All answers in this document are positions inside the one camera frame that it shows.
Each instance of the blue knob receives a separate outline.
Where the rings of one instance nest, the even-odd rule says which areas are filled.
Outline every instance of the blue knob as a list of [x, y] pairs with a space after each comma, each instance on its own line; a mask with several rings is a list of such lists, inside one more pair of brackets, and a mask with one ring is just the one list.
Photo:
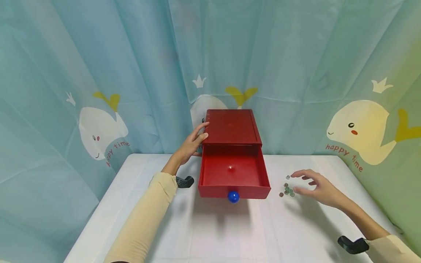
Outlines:
[[228, 200], [231, 203], [236, 204], [240, 200], [240, 195], [236, 191], [231, 191], [228, 193]]

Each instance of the whale print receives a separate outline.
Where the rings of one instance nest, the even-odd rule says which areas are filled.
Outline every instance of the whale print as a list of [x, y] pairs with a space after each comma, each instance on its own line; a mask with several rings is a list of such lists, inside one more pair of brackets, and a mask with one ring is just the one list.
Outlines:
[[353, 148], [366, 163], [378, 165], [398, 142], [421, 137], [421, 127], [408, 128], [408, 114], [404, 109], [399, 109], [398, 115], [395, 139], [382, 144], [389, 112], [374, 101], [353, 101], [333, 116], [327, 136]]
[[[67, 101], [75, 105], [69, 95]], [[104, 100], [115, 112], [114, 118], [108, 112], [93, 107], [83, 107], [79, 115], [79, 131], [83, 146], [94, 160], [105, 159], [107, 147], [116, 139], [126, 137], [128, 129], [117, 112], [120, 95], [112, 94], [110, 99], [101, 92], [93, 94], [95, 98]]]
[[[225, 91], [235, 99], [238, 105], [237, 109], [241, 109], [243, 104], [253, 96], [257, 90], [257, 88], [249, 88], [243, 94], [236, 87], [227, 87], [225, 89]], [[205, 122], [208, 109], [228, 109], [228, 107], [217, 97], [206, 94], [200, 95], [190, 109], [193, 127], [197, 127], [200, 123]]]

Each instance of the sleeve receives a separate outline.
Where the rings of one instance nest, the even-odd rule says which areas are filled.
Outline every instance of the sleeve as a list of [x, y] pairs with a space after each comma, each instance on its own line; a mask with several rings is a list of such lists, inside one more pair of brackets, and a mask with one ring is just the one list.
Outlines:
[[373, 263], [421, 263], [419, 258], [397, 236], [389, 235], [367, 241], [368, 256]]
[[176, 177], [157, 173], [133, 208], [111, 246], [104, 263], [142, 263], [176, 194]]

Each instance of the curtain fold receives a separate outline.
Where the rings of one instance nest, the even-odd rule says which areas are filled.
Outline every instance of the curtain fold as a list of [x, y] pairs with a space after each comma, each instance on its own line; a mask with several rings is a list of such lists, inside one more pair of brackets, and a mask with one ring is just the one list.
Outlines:
[[421, 252], [417, 0], [0, 0], [0, 260], [62, 262], [131, 153], [209, 108], [334, 154]]

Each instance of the white tablecloth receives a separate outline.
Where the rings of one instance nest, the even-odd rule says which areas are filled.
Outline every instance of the white tablecloth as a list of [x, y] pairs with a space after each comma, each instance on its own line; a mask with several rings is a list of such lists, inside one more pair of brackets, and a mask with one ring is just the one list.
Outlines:
[[[132, 154], [127, 158], [66, 263], [102, 263], [152, 176], [161, 171], [169, 157]], [[265, 155], [264, 160], [272, 187], [267, 199], [240, 200], [233, 205], [227, 199], [200, 198], [200, 158], [192, 157], [177, 175], [190, 175], [195, 183], [177, 191], [147, 262], [371, 262], [367, 255], [349, 255], [337, 244], [341, 235], [351, 240], [362, 237], [343, 213], [299, 195], [279, 197], [284, 183], [306, 185], [307, 181], [299, 178], [286, 179], [286, 175], [301, 169], [326, 176], [386, 230], [398, 235], [338, 157]]]

